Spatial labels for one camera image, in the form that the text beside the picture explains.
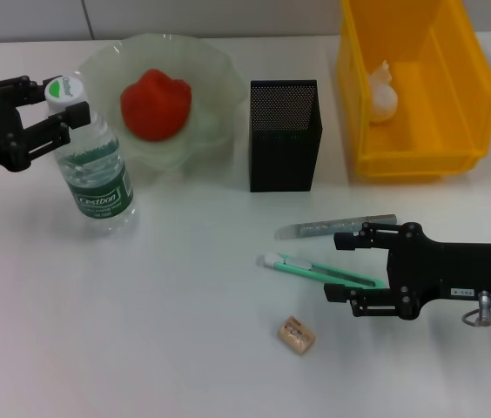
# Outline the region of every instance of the robotic arm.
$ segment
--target robotic arm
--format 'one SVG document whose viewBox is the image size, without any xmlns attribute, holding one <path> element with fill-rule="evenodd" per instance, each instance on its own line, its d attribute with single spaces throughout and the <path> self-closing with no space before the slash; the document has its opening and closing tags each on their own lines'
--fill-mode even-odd
<svg viewBox="0 0 491 418">
<path fill-rule="evenodd" d="M 354 316 L 415 320 L 431 300 L 477 300 L 479 308 L 463 320 L 478 327 L 491 325 L 491 244 L 435 242 L 416 223 L 366 223 L 356 236 L 336 233 L 334 244 L 337 250 L 388 250 L 388 289 L 325 284 L 327 300 L 349 302 Z M 479 314 L 475 324 L 466 320 L 470 314 Z"/>
<path fill-rule="evenodd" d="M 83 102 L 23 128 L 16 108 L 43 102 L 44 88 L 53 79 L 44 80 L 43 85 L 27 76 L 0 81 L 0 165 L 10 172 L 26 170 L 33 159 L 69 144 L 69 128 L 91 122 L 89 105 Z"/>
</svg>

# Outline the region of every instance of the green bottle label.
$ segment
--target green bottle label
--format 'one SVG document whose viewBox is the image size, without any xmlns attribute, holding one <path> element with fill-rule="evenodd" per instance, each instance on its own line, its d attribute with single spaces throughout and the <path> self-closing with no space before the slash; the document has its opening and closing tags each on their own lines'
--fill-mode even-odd
<svg viewBox="0 0 491 418">
<path fill-rule="evenodd" d="M 133 189 L 125 165 L 116 178 L 106 185 L 86 188 L 68 183 L 68 186 L 77 207 L 89 218 L 112 218 L 123 212 L 133 200 Z"/>
</svg>

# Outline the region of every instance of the plastic water bottle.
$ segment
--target plastic water bottle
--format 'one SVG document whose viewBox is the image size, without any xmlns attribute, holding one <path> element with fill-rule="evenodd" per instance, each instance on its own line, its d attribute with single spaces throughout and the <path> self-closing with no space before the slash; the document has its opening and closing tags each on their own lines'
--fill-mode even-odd
<svg viewBox="0 0 491 418">
<path fill-rule="evenodd" d="M 49 114 L 86 100 L 83 83 L 60 77 L 46 86 Z M 91 123 L 70 129 L 71 142 L 54 151 L 79 211 L 91 227 L 113 232 L 135 218 L 133 190 L 114 131 L 91 110 Z"/>
</svg>

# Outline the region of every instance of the red vegetable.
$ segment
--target red vegetable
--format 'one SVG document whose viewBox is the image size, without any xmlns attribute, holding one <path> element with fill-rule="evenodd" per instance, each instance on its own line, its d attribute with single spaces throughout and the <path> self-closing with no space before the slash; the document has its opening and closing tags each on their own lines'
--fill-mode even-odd
<svg viewBox="0 0 491 418">
<path fill-rule="evenodd" d="M 145 141 L 174 136 L 187 121 L 192 107 L 192 88 L 184 80 L 172 80 L 159 70 L 148 70 L 120 97 L 125 125 Z"/>
</svg>

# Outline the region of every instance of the silver pen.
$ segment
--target silver pen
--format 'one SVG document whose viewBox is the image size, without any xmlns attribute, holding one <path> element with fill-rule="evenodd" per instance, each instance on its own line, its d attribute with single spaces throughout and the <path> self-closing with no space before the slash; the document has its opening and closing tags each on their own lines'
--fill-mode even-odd
<svg viewBox="0 0 491 418">
<path fill-rule="evenodd" d="M 319 237 L 320 235 L 332 235 L 334 233 L 356 233 L 364 222 L 374 224 L 396 225 L 396 215 L 361 216 L 359 218 L 324 220 L 308 224 L 296 224 L 283 226 L 277 230 L 277 239 L 294 239 L 306 237 Z"/>
</svg>

